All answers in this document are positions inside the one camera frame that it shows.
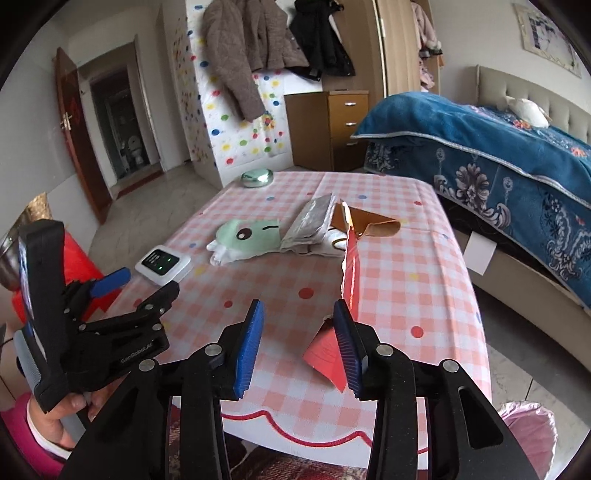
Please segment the left hand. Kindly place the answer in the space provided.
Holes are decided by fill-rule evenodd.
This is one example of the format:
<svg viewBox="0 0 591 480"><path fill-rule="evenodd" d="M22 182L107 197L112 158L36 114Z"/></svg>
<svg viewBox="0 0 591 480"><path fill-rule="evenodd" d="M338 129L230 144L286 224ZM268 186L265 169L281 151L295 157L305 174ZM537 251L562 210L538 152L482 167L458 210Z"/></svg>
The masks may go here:
<svg viewBox="0 0 591 480"><path fill-rule="evenodd" d="M117 379L92 392L88 398L83 394L68 394L48 413L43 412L32 396L27 406L27 423L37 443L52 453L71 451L77 441L65 430L61 420L85 411L87 418L92 421L122 381L122 378Z"/></svg>

